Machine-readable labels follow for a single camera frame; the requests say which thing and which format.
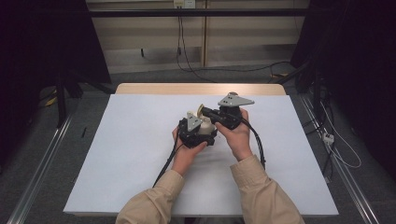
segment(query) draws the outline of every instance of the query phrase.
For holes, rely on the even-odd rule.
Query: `person's right arm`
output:
[[[248,112],[241,109],[248,120]],[[250,129],[240,124],[229,130],[216,123],[226,137],[238,163],[231,167],[233,178],[241,194],[244,220],[249,223],[304,223],[297,207],[283,189],[268,177],[249,145]]]

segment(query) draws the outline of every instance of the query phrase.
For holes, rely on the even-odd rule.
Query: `person's right hand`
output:
[[[242,118],[248,120],[248,112],[242,108]],[[229,130],[228,128],[222,126],[220,123],[215,123],[216,128],[221,132],[225,138],[227,139],[227,143],[233,152],[233,155],[236,157],[238,161],[241,161],[251,155],[253,153],[250,149],[249,143],[249,135],[250,129],[243,123],[240,123],[238,127],[233,130]]]

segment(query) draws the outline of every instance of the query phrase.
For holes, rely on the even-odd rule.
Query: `gray carpet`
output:
[[[260,66],[233,66],[232,69],[254,69]],[[292,68],[286,64],[274,66],[274,73],[287,73]],[[200,71],[199,76],[221,83],[266,83],[270,79],[269,69],[252,72],[232,71]],[[189,72],[180,70],[142,72],[135,74],[112,75],[115,88],[122,82],[207,82]],[[67,99],[69,104],[78,103],[70,127],[62,141],[61,147],[47,173],[47,176],[38,192],[35,202],[25,223],[114,223],[114,217],[75,217],[64,214],[65,203],[73,188],[73,179],[78,175],[90,148],[96,129],[106,109],[108,95],[105,95],[89,86],[81,85],[84,89],[82,99]],[[309,121],[305,109],[296,93],[293,83],[287,83],[285,90],[296,108],[301,123]],[[363,142],[350,129],[347,119],[338,110],[336,102],[332,102],[335,115],[335,127],[345,137],[350,145],[357,149],[362,167],[350,169],[360,184],[362,191],[373,206],[381,223],[396,223],[396,184],[370,156]],[[0,176],[0,223],[6,223],[18,199],[21,197],[30,177],[39,164],[50,139],[55,132],[57,123],[57,107],[41,107],[32,119],[28,132],[22,138],[19,149],[11,158]],[[312,125],[305,127],[309,132]],[[327,153],[316,133],[307,136],[309,143],[317,157],[320,167],[326,161]],[[356,163],[355,156],[336,138],[337,147],[346,161]],[[336,170],[333,170],[332,182],[328,184],[337,208],[340,212],[336,217],[307,217],[306,223],[364,223],[361,214],[352,201],[347,189]],[[197,223],[226,223],[229,219],[202,219]]]

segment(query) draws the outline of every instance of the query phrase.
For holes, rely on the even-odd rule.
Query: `beige sleeve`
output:
[[[172,205],[183,186],[180,174],[167,171],[153,189],[136,194],[124,205],[116,223],[169,223]]]
[[[241,194],[245,223],[304,223],[297,207],[268,177],[257,156],[238,162],[231,170]]]

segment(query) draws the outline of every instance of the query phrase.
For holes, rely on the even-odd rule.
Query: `white paper sheet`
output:
[[[218,109],[224,96],[112,95],[67,205],[75,215],[116,215],[138,192],[151,188],[173,147],[171,132],[200,104]],[[266,171],[302,215],[337,215],[289,96],[243,96],[262,140]],[[258,156],[255,138],[250,145]],[[186,174],[174,216],[241,216],[230,166],[236,163],[224,136],[200,153]]]

